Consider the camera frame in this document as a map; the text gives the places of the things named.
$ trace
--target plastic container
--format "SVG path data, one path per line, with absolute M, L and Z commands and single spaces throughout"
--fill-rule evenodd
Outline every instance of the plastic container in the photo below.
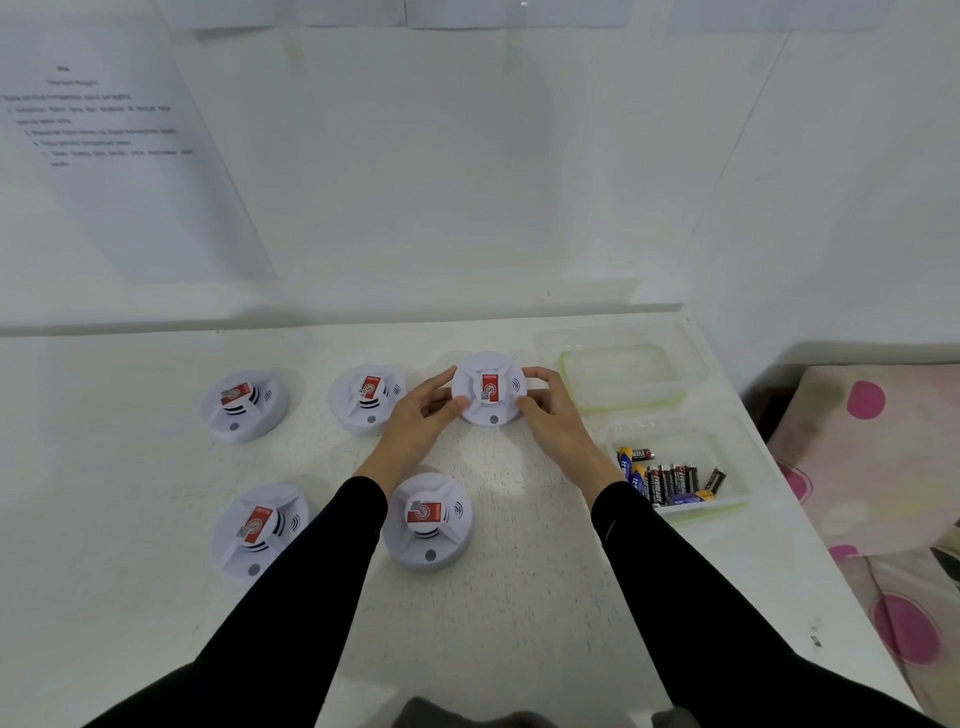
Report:
M 585 414 L 676 405 L 710 375 L 678 319 L 544 331 L 534 347 Z
M 596 441 L 614 461 L 620 448 L 648 448 L 656 457 L 644 466 L 693 463 L 701 486 L 707 484 L 714 468 L 727 475 L 715 500 L 663 506 L 658 512 L 665 517 L 695 511 L 698 516 L 710 516 L 750 500 L 747 483 L 758 458 L 756 445 L 745 425 L 731 413 L 637 417 L 607 425 Z

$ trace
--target aa battery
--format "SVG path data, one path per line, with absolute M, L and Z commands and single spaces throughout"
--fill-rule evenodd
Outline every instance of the aa battery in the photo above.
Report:
M 726 477 L 727 475 L 725 473 L 721 473 L 718 468 L 714 468 L 713 473 L 710 474 L 710 480 L 708 480 L 707 485 L 704 486 L 704 490 L 710 491 L 716 496 L 717 491 L 720 490 L 720 486 L 723 485 Z

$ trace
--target pink dot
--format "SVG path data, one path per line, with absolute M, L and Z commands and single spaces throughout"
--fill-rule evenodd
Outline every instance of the pink dot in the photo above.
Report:
M 780 461 L 777 462 L 777 465 L 780 467 L 780 472 L 783 473 L 783 477 L 786 478 L 790 490 L 793 491 L 793 495 L 797 497 L 799 502 L 803 503 L 810 497 L 810 494 L 813 493 L 813 483 L 810 482 L 810 478 L 792 465 L 787 465 Z
M 860 379 L 853 383 L 847 397 L 847 411 L 857 420 L 872 420 L 883 411 L 887 397 L 883 390 L 871 381 Z
M 940 657 L 940 630 L 913 599 L 884 592 L 870 610 L 870 621 L 887 649 L 911 665 L 931 665 Z
M 860 554 L 860 552 L 856 550 L 856 546 L 851 546 L 850 544 L 837 544 L 836 546 L 828 548 L 827 551 L 830 552 L 830 556 L 833 557 L 834 561 L 847 559 Z

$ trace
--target instruction sheet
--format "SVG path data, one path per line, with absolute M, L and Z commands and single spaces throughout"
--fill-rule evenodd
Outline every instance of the instruction sheet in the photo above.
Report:
M 274 278 L 159 18 L 0 18 L 0 114 L 130 280 Z

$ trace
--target paper sheet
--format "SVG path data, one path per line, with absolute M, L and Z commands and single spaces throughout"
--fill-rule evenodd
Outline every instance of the paper sheet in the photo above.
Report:
M 407 26 L 467 28 L 615 28 L 630 24 L 633 0 L 406 0 Z
M 217 30 L 276 25 L 276 0 L 156 0 L 170 28 Z
M 294 0 L 300 25 L 339 27 L 406 25 L 403 0 Z
M 274 278 L 159 18 L 0 17 L 0 118 L 128 279 Z
M 869 31 L 896 0 L 674 0 L 667 32 L 828 33 Z

